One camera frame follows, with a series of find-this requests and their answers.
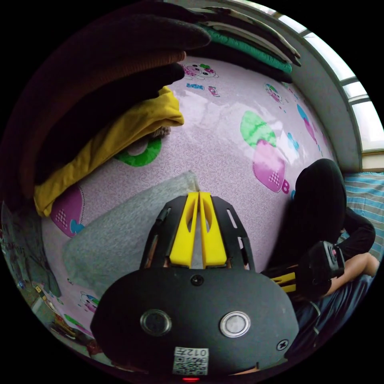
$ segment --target green cloth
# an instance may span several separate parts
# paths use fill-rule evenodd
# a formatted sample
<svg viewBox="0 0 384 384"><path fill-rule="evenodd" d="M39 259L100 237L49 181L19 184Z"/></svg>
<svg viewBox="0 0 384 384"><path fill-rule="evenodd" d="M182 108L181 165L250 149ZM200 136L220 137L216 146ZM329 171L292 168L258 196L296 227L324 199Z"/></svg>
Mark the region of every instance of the green cloth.
<svg viewBox="0 0 384 384"><path fill-rule="evenodd" d="M210 28L202 24L199 24L199 26L208 32L208 34L211 36L212 41L215 43L223 44L230 48L237 49L238 51L246 53L249 56L261 61L262 63L267 64L273 68L279 69L285 73L292 72L292 66L289 63L284 63L276 59L275 57L272 57L267 53L262 52L261 50L252 47L251 45L243 41L239 41L232 37L225 36L220 32L216 31L214 28Z"/></svg>

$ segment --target yellow cloth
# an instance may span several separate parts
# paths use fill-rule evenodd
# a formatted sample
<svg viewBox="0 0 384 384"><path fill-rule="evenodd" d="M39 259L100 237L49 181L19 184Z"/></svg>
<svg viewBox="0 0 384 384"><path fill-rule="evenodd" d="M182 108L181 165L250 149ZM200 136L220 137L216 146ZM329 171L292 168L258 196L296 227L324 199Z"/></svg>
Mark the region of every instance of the yellow cloth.
<svg viewBox="0 0 384 384"><path fill-rule="evenodd" d="M133 106L91 139L72 162L54 172L42 185L35 186L34 202L38 214L49 216L54 201L66 189L133 142L161 126L183 124L178 100L168 87L162 88L159 97Z"/></svg>

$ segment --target yellow bracket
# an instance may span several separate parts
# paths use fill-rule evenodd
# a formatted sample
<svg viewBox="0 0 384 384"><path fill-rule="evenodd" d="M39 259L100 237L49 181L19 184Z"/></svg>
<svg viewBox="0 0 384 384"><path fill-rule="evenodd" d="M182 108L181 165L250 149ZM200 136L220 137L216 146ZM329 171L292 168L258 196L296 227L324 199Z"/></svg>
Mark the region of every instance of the yellow bracket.
<svg viewBox="0 0 384 384"><path fill-rule="evenodd" d="M293 282L295 281L295 279L296 279L295 272L291 272L291 273L287 273L286 275L271 278L271 280L273 280L276 284L278 284L281 287L281 289L286 293L296 291L296 284L287 285L287 283Z"/></svg>
<svg viewBox="0 0 384 384"><path fill-rule="evenodd" d="M211 194L207 192L192 192L188 194L171 250L170 262L175 266L191 268L198 207L200 207L201 219L203 268L225 266L227 255L225 253ZM189 230L188 223L190 221L191 229Z"/></svg>
<svg viewBox="0 0 384 384"><path fill-rule="evenodd" d="M191 192L188 194L170 254L170 261L173 265L191 268L196 233L198 201L199 192ZM190 220L192 220L191 230L188 229Z"/></svg>
<svg viewBox="0 0 384 384"><path fill-rule="evenodd" d="M203 268L224 266L227 262L227 255L225 253L211 194L207 192L200 192L200 219Z"/></svg>

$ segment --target person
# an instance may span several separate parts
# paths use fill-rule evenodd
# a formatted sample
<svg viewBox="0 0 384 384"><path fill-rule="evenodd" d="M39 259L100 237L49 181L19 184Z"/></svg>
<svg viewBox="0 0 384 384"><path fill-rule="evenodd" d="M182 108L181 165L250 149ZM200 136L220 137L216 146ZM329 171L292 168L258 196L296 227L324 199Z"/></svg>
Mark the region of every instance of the person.
<svg viewBox="0 0 384 384"><path fill-rule="evenodd" d="M295 265L318 241L338 244L344 274L324 282L323 297L293 301L299 334L285 354L290 358L323 345L348 320L365 297L379 261L369 251L376 232L372 223L346 206L344 179L337 164L320 159L305 168L296 181L294 199L288 204L268 268Z"/></svg>

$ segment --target white sticker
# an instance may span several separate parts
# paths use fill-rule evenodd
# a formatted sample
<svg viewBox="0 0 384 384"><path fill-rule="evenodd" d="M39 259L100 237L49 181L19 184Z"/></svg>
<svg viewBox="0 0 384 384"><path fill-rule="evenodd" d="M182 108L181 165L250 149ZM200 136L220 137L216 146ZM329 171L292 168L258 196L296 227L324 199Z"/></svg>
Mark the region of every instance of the white sticker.
<svg viewBox="0 0 384 384"><path fill-rule="evenodd" d="M174 353L174 375L208 375L208 348L176 347Z"/></svg>

